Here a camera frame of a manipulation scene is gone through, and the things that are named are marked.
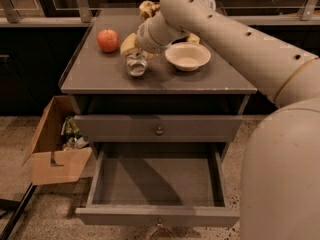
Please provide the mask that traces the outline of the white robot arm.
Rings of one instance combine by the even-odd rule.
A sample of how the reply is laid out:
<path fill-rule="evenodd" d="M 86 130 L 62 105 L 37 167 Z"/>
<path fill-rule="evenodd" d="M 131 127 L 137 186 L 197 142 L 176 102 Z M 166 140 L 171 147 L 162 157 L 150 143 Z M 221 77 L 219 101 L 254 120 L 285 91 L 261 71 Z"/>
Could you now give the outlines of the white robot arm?
<path fill-rule="evenodd" d="M 320 58 L 216 12 L 160 0 L 137 45 L 156 53 L 194 33 L 278 109 L 255 129 L 241 173 L 241 240 L 320 240 Z"/>

